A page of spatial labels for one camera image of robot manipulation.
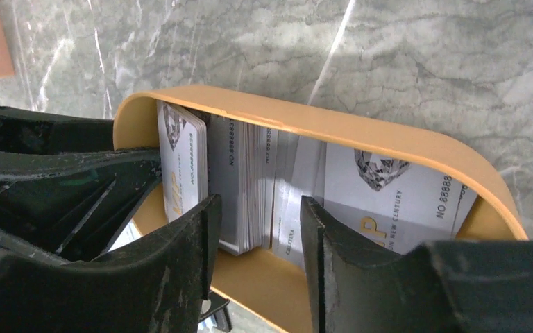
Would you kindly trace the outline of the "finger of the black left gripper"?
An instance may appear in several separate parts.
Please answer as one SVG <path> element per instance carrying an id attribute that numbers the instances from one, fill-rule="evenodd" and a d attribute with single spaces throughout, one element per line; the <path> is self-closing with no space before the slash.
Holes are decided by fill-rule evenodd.
<path id="1" fill-rule="evenodd" d="M 0 151 L 21 154 L 111 151 L 113 121 L 0 106 Z"/>
<path id="2" fill-rule="evenodd" d="M 160 152 L 0 151 L 0 248 L 45 262 L 107 252 L 161 180 Z"/>

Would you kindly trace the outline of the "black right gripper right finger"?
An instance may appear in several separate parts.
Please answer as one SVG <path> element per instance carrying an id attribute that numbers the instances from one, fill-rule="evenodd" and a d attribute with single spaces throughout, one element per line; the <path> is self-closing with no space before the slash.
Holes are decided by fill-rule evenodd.
<path id="1" fill-rule="evenodd" d="M 301 199 L 315 332 L 533 332 L 533 241 L 426 241 L 399 255 Z"/>

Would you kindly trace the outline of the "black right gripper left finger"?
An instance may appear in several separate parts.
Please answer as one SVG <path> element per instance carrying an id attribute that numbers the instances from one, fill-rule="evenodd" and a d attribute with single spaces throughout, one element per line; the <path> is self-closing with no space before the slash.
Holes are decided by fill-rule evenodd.
<path id="1" fill-rule="evenodd" d="M 0 250 L 0 332 L 195 332 L 221 225 L 212 195 L 90 262 Z"/>

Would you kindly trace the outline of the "orange oval tray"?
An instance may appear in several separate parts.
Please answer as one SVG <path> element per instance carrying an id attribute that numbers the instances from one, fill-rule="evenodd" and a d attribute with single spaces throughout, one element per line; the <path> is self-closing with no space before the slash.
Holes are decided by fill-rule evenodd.
<path id="1" fill-rule="evenodd" d="M 115 149 L 158 147 L 158 101 L 431 167 L 478 194 L 459 237 L 527 239 L 502 176 L 478 152 L 441 133 L 220 87 L 186 85 L 126 98 L 113 123 Z M 269 250 L 240 256 L 219 251 L 212 289 L 281 332 L 312 331 L 304 272 Z"/>

